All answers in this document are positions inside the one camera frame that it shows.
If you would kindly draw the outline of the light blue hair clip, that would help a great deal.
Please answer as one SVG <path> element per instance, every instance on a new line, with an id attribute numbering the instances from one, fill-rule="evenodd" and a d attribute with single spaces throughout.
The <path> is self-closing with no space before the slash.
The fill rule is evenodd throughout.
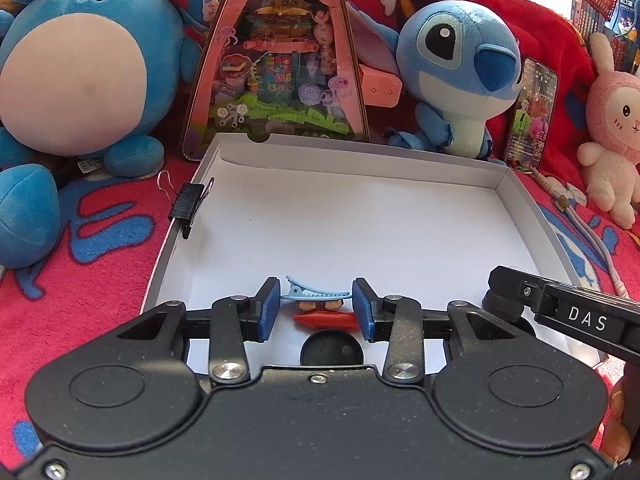
<path id="1" fill-rule="evenodd" d="M 281 295 L 283 301 L 296 304 L 299 310 L 311 312 L 314 310 L 338 311 L 344 306 L 347 299 L 352 298 L 350 292 L 329 292 L 316 289 L 297 281 L 291 275 L 287 275 L 288 291 Z"/>

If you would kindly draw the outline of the black round lid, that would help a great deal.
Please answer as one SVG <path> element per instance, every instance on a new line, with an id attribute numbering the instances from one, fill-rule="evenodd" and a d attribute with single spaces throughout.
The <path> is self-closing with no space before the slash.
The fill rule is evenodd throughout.
<path id="1" fill-rule="evenodd" d="M 357 339 L 339 330 L 322 330 L 310 335 L 302 345 L 303 366 L 355 366 L 363 364 L 363 350 Z"/>

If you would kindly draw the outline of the white cardboard box tray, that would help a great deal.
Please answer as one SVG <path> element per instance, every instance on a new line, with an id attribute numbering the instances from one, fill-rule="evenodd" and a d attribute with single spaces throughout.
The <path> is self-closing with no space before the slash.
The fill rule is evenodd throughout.
<path id="1" fill-rule="evenodd" d="M 207 195 L 173 224 L 143 307 L 191 310 L 257 292 L 266 278 L 327 290 L 365 278 L 427 309 L 479 304 L 496 266 L 576 283 L 552 227 L 494 162 L 364 143 L 217 136 L 195 171 Z"/>

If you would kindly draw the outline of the black binder clip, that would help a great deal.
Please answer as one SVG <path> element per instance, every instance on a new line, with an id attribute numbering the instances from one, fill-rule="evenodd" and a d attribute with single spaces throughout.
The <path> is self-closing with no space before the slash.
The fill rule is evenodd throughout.
<path id="1" fill-rule="evenodd" d="M 177 191 L 172 184 L 168 170 L 160 170 L 158 173 L 156 185 L 171 204 L 168 220 L 178 226 L 184 240 L 190 237 L 196 214 L 212 190 L 214 183 L 214 178 L 210 178 L 206 184 L 186 182 L 183 183 L 180 191 Z"/>

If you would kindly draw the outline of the red patterned blanket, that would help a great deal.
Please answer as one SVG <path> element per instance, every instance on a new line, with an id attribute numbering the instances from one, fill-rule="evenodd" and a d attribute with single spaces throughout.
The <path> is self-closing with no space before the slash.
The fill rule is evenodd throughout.
<path id="1" fill-rule="evenodd" d="M 385 16 L 378 0 L 350 1 L 385 25 L 399 24 L 394 14 Z M 588 134 L 573 128 L 560 103 L 567 90 L 583 99 L 596 76 L 582 40 L 564 18 L 536 3 L 473 1 L 515 25 L 524 56 L 558 74 L 558 102 L 540 170 L 578 198 L 577 189 L 584 186 L 575 154 Z M 188 90 L 178 94 L 174 109 L 156 130 L 177 188 L 195 170 L 178 148 Z M 89 177 L 61 191 L 63 234 L 49 258 L 32 270 L 6 271 L 1 279 L 1 463 L 10 468 L 34 454 L 39 444 L 24 408 L 29 378 L 41 365 L 137 314 L 168 230 L 170 205 L 155 176 L 119 181 L 96 171 Z M 595 285 L 612 292 L 611 280 L 599 269 L 601 260 L 592 256 L 550 197 L 528 177 L 519 177 L 553 229 L 560 231 L 560 242 L 578 275 L 582 278 L 584 267 Z M 595 206 L 576 206 L 608 245 L 626 289 L 639 301 L 639 220 L 628 234 Z"/>

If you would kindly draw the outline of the pink bunny plush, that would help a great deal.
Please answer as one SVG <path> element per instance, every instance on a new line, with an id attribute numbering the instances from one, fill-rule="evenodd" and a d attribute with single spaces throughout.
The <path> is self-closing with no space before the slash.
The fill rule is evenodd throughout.
<path id="1" fill-rule="evenodd" d="M 629 230 L 639 203 L 639 78 L 615 69 L 602 32 L 589 37 L 589 47 L 598 76 L 586 103 L 591 140 L 579 145 L 577 159 L 588 200 Z"/>

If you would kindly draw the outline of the smartphone with lit screen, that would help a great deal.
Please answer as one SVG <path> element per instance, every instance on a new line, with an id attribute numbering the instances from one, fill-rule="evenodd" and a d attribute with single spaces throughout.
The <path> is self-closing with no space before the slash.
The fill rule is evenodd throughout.
<path id="1" fill-rule="evenodd" d="M 521 91 L 506 144 L 506 163 L 513 169 L 537 169 L 548 139 L 558 76 L 550 68 L 526 58 Z"/>

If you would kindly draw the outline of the blue Stitch plush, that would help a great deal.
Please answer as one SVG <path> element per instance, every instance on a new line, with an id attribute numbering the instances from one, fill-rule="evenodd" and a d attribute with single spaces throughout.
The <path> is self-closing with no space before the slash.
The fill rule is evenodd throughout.
<path id="1" fill-rule="evenodd" d="M 518 40 L 494 11 L 466 0 L 440 0 L 395 30 L 346 4 L 359 61 L 393 74 L 416 99 L 416 132 L 388 129 L 395 148 L 487 160 L 489 119 L 521 89 Z"/>

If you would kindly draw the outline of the pink triangular toy box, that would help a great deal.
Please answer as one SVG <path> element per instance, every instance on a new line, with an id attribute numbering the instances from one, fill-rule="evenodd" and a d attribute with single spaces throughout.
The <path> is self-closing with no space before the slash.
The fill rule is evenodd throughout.
<path id="1" fill-rule="evenodd" d="M 221 0 L 192 87 L 182 154 L 219 133 L 366 140 L 368 106 L 393 107 L 400 79 L 359 61 L 345 0 Z"/>

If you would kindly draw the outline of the blue round mouse plush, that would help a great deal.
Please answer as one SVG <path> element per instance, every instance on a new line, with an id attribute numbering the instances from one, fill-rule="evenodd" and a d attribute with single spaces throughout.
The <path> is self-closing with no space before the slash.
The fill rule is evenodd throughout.
<path id="1" fill-rule="evenodd" d="M 140 178 L 220 0 L 1 0 L 1 263 L 43 259 L 62 220 L 43 156 Z"/>

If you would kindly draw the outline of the blue paper bag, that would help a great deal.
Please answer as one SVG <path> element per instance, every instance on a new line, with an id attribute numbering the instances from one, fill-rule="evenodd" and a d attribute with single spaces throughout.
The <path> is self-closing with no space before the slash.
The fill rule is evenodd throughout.
<path id="1" fill-rule="evenodd" d="M 638 39 L 637 10 L 639 0 L 618 0 L 612 18 L 605 24 L 616 36 L 623 36 L 631 41 Z"/>

